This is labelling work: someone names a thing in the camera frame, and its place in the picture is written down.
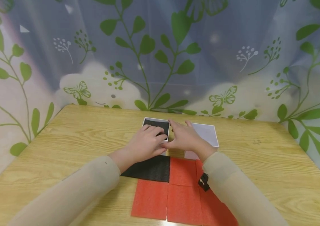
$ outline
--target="beige sleeve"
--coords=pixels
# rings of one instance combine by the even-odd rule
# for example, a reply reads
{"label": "beige sleeve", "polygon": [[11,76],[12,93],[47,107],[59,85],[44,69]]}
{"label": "beige sleeve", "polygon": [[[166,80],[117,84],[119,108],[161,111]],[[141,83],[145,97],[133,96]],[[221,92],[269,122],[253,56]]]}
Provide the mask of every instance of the beige sleeve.
{"label": "beige sleeve", "polygon": [[8,225],[68,226],[91,202],[115,188],[119,176],[110,157],[98,157],[30,202]]}
{"label": "beige sleeve", "polygon": [[215,152],[203,164],[208,184],[239,225],[288,225],[278,210],[224,153]]}

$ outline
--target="fabric backdrop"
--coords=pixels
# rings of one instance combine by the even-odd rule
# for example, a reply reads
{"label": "fabric backdrop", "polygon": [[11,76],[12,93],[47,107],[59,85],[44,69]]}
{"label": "fabric backdrop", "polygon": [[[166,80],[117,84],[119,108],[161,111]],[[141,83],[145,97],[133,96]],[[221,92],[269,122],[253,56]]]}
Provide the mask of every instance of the fabric backdrop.
{"label": "fabric backdrop", "polygon": [[0,0],[0,173],[71,103],[282,123],[320,168],[320,0]]}

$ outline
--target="wooden table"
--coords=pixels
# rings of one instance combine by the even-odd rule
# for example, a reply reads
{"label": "wooden table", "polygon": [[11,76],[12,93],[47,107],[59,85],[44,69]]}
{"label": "wooden table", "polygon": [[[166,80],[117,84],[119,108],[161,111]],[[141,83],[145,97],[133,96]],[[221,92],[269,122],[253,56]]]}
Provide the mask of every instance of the wooden table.
{"label": "wooden table", "polygon": [[[0,175],[0,225],[91,159],[122,148],[144,117],[215,125],[220,150],[290,225],[320,225],[320,171],[280,124],[78,105],[66,106]],[[120,177],[81,225],[182,225],[131,217],[136,183]]]}

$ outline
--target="white box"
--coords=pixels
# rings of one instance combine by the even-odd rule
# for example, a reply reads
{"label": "white box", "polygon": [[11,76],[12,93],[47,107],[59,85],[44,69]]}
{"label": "white box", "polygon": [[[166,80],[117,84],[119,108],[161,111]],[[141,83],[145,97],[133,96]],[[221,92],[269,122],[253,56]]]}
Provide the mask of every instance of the white box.
{"label": "white box", "polygon": [[[216,136],[215,126],[207,125],[207,124],[199,124],[199,123],[191,123],[195,131],[199,134],[201,138],[206,140],[210,145],[215,148],[219,147],[218,138]],[[185,151],[186,159],[199,159],[199,157],[191,151]]]}
{"label": "white box", "polygon": [[159,122],[164,122],[164,123],[168,123],[169,124],[169,128],[167,129],[167,138],[165,140],[162,141],[162,143],[166,143],[169,141],[169,133],[170,133],[170,123],[168,120],[165,119],[155,119],[155,118],[149,118],[149,117],[145,117],[144,121],[142,122],[142,126],[144,126],[145,124],[145,120],[149,120],[149,121],[159,121]]}

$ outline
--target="white card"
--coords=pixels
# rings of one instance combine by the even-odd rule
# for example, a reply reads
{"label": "white card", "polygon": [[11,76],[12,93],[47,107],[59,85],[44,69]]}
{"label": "white card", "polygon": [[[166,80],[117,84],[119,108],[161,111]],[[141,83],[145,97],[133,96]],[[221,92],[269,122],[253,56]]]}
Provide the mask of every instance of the white card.
{"label": "white card", "polygon": [[[206,125],[206,124],[199,124],[199,123],[191,123],[195,131],[199,134],[201,138],[206,140],[210,145],[213,147],[218,148],[219,142],[216,136],[215,126],[213,125]],[[191,151],[186,151],[185,156],[186,159],[199,159],[199,157]]]}

